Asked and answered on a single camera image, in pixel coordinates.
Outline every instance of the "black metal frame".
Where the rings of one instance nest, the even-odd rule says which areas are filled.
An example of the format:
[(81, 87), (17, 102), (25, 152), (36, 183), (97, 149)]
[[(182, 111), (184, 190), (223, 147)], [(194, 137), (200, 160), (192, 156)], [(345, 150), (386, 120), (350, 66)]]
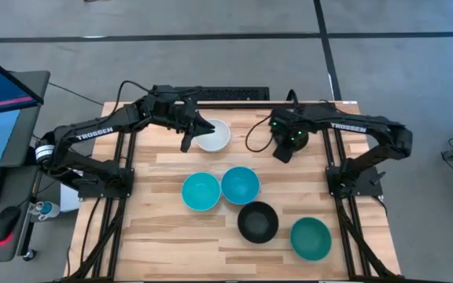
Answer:
[[(199, 109), (272, 109), (272, 108), (292, 108), (293, 103), (291, 102), (279, 102), (279, 103), (266, 103), (266, 102), (260, 102), (260, 103), (207, 103), (207, 104), (199, 104), (198, 108)], [(333, 158), (333, 150), (332, 150), (332, 144), (330, 142), (330, 134), (327, 130), (322, 132), (323, 134), (323, 139), (324, 139), (324, 146), (326, 150), (326, 158), (328, 160), (328, 167), (335, 166), (334, 163), (334, 158)], [(341, 137), (341, 132), (339, 130), (334, 130), (335, 137), (337, 139), (337, 150), (340, 155), (341, 160), (345, 160), (345, 150), (344, 150), (344, 144), (342, 141)], [(120, 161), (120, 155), (121, 155), (121, 150), (122, 150), (122, 144), (123, 144), (123, 134), (119, 134), (118, 140), (116, 142), (116, 150), (115, 150), (115, 160)], [(134, 158), (134, 147), (135, 147), (135, 140), (136, 140), (136, 134), (131, 134), (129, 145), (128, 145), (128, 151), (127, 151), (127, 160), (125, 163), (125, 167), (131, 167), (132, 165), (132, 160)], [(343, 201), (340, 197), (335, 197), (335, 203), (336, 203), (336, 208), (337, 208), (337, 217), (340, 218), (340, 210), (343, 209)], [(101, 223), (101, 235), (105, 235), (106, 232), (109, 231), (109, 227), (112, 228), (112, 225), (109, 225), (109, 219), (111, 216), (111, 210), (112, 210), (112, 203), (113, 199), (106, 199), (106, 204), (105, 204), (105, 210), (103, 213), (102, 217), (102, 223)], [(100, 253), (98, 257), (96, 258), (96, 261), (94, 263), (94, 269), (92, 273), (92, 278), (78, 278), (78, 279), (70, 279), (66, 280), (66, 282), (113, 282), (114, 276), (115, 276), (115, 271), (116, 271), (116, 262), (118, 259), (118, 251), (120, 247), (120, 238), (121, 238), (121, 223), (123, 222), (123, 212), (125, 209), (126, 205), (126, 199), (121, 199), (119, 200), (118, 203), (118, 210), (122, 210), (122, 213), (120, 215), (121, 220), (119, 221), (119, 225), (115, 228), (114, 233), (113, 233), (113, 242), (112, 242), (112, 249), (110, 252), (110, 258), (109, 258), (109, 264), (108, 264), (108, 274), (106, 277), (100, 277), (100, 270), (101, 270), (101, 261), (102, 261), (102, 254), (104, 251), (104, 246), (101, 246)], [(361, 229), (361, 222), (359, 220), (359, 212), (357, 205), (355, 203), (355, 197), (350, 196), (348, 197), (348, 202), (349, 202), (349, 208), (351, 211), (352, 215), (352, 225), (354, 228), (357, 230), (359, 233), (359, 236), (361, 237), (362, 234), (362, 229)], [(347, 272), (348, 272), (348, 280), (346, 281), (363, 281), (363, 282), (393, 282), (393, 283), (422, 283), (422, 282), (429, 282), (429, 281), (420, 281), (420, 280), (411, 280), (411, 279), (405, 279), (403, 277), (372, 277), (371, 276), (371, 271), (370, 271), (370, 264), (368, 260), (366, 259), (366, 256), (362, 250), (359, 250), (360, 252), (360, 259), (361, 259), (361, 266), (363, 269), (363, 274), (362, 275), (357, 275), (355, 272), (355, 266), (354, 266), (354, 260), (352, 258), (352, 250), (351, 250), (351, 245), (350, 245), (350, 240), (348, 237), (348, 229), (346, 225), (344, 225), (342, 222), (340, 222), (340, 231), (341, 231), (341, 240), (343, 244), (343, 249), (344, 249), (344, 259), (347, 267)], [(271, 282), (295, 282), (295, 281), (271, 281)]]

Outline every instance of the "wooden tabletop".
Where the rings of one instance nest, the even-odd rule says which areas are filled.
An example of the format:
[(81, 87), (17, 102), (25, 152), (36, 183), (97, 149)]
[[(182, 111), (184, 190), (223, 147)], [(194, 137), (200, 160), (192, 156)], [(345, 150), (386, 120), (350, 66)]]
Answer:
[[(113, 106), (111, 102), (106, 103), (103, 115), (110, 113)], [(338, 102), (337, 107), (345, 112), (359, 113), (355, 102)], [(251, 153), (245, 147), (245, 136), (269, 113), (268, 109), (201, 110), (203, 117), (221, 119), (230, 126), (232, 138), (221, 153), (205, 153), (195, 143), (188, 153), (181, 153), (182, 135), (163, 127), (151, 125), (138, 134), (133, 163), (134, 188), (123, 221), (116, 281), (348, 277), (337, 213), (324, 175), (327, 159), (322, 134), (311, 134), (308, 145), (288, 164), (272, 156), (274, 145), (262, 153)], [(116, 136), (98, 138), (93, 158), (112, 159)], [(332, 132), (330, 136), (337, 161)], [(368, 150), (365, 135), (343, 131), (342, 136), (347, 156), (358, 156)], [(269, 127), (264, 123), (251, 134), (249, 145), (254, 149), (261, 148), (269, 139)], [(250, 167), (258, 174), (261, 189), (257, 200), (267, 202), (278, 213), (279, 231), (266, 244), (252, 244), (238, 232), (237, 216), (241, 206), (222, 198), (213, 209), (196, 212), (182, 202), (181, 184), (187, 176), (208, 171), (221, 180), (233, 166)], [(384, 209), (371, 197), (356, 197), (356, 200), (367, 243), (392, 272), (399, 273)], [(83, 236), (93, 206), (94, 200), (86, 200), (79, 209), (70, 250), (72, 271), (79, 266)], [(97, 242), (103, 209), (104, 200), (94, 214), (85, 257)], [(299, 258), (289, 243), (292, 224), (307, 216), (322, 220), (333, 237), (329, 255), (317, 263)], [(357, 249), (354, 241), (351, 242), (356, 273), (361, 274)], [(106, 247), (101, 274), (106, 274), (110, 247), (110, 244)]]

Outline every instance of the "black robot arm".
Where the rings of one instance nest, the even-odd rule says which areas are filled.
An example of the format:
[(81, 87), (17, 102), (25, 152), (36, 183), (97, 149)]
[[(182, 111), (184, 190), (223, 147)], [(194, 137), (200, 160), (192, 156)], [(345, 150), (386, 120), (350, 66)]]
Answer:
[(412, 133), (403, 124), (383, 116), (339, 112), (330, 103), (305, 105), (294, 110), (274, 109), (269, 123), (278, 142), (274, 156), (283, 162), (289, 162), (307, 132), (336, 128), (374, 137), (378, 145), (355, 159), (347, 158), (341, 165), (340, 183), (343, 186), (354, 186), (363, 171), (386, 159), (401, 160), (411, 154)]
[[(60, 126), (46, 133), (36, 142), (36, 161), (42, 171), (77, 189), (79, 197), (124, 197), (130, 195), (130, 168), (120, 168), (114, 160), (101, 162), (82, 156), (71, 151), (71, 145), (116, 132), (139, 132), (149, 124), (184, 133), (184, 153), (194, 137), (214, 132), (214, 126), (201, 117), (190, 94), (177, 92), (171, 86), (154, 86), (148, 95), (109, 116)], [(83, 176), (73, 169), (82, 171)]]

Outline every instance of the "black desk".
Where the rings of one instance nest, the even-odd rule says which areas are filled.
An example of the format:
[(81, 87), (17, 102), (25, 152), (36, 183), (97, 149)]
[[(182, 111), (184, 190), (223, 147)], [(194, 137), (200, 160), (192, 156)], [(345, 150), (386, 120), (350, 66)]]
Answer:
[[(50, 77), (49, 72), (21, 72), (13, 73), (22, 83), (26, 84), (31, 90), (44, 97), (46, 84)], [(8, 206), (17, 205), (22, 200), (29, 200), (32, 189), (35, 185), (38, 168), (36, 166), (20, 166), (28, 152), (32, 132), (38, 119), (39, 107), (21, 110), (17, 118), (17, 123), (9, 139), (3, 162), (0, 167), (6, 168), (4, 171), (2, 192), (0, 196), (0, 212)], [(0, 244), (0, 262), (11, 260), (17, 250), (17, 245), (22, 237), (22, 228), (28, 224), (26, 212), (29, 201), (25, 201), (20, 206), (20, 217), (13, 229), (11, 238), (4, 244)]]

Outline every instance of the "computer mouse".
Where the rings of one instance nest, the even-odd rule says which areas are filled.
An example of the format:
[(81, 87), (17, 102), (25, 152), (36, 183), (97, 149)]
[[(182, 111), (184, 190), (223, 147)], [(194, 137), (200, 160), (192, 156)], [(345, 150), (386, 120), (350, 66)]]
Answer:
[(4, 241), (13, 231), (20, 216), (18, 207), (7, 207), (0, 213), (0, 242)]

